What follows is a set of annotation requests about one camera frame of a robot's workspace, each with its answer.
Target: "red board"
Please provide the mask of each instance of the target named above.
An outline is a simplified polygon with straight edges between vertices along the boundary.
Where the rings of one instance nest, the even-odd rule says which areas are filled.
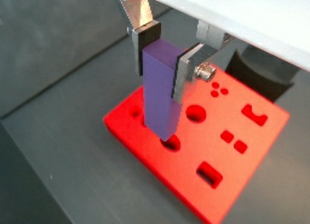
[[[143,124],[143,89],[104,117],[111,133],[201,217],[219,223],[290,115],[218,70],[183,104],[163,142]]]

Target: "screw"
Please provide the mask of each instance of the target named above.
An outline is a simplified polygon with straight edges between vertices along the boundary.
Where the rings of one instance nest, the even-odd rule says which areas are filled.
[[[213,80],[215,73],[217,69],[206,62],[203,62],[195,70],[197,77],[207,83]]]

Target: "black object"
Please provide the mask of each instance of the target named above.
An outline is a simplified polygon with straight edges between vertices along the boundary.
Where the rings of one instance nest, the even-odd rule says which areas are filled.
[[[298,68],[274,55],[249,46],[243,55],[234,53],[226,73],[274,102],[293,86]]]

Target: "purple block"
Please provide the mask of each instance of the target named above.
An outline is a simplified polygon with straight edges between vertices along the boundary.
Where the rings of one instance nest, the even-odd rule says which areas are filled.
[[[146,125],[163,141],[177,131],[182,105],[171,98],[177,57],[183,50],[158,40],[143,49]]]

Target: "circular hole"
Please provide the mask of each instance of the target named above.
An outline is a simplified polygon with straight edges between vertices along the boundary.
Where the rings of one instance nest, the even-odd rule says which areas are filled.
[[[187,118],[195,122],[195,123],[201,123],[206,120],[207,114],[205,109],[194,104],[191,106],[187,107]]]
[[[221,93],[222,93],[223,95],[227,95],[227,93],[229,93],[227,89],[223,88],[223,89],[221,90]]]
[[[162,146],[170,151],[181,150],[181,141],[179,138],[172,135],[167,141],[160,140]]]
[[[213,83],[213,88],[218,89],[219,88],[219,83]]]
[[[140,113],[142,113],[142,111],[140,111],[140,108],[139,107],[132,107],[131,109],[130,109],[130,115],[134,117],[134,118],[136,118],[136,117],[139,117],[140,116]]]
[[[218,97],[218,91],[211,91],[211,96]]]

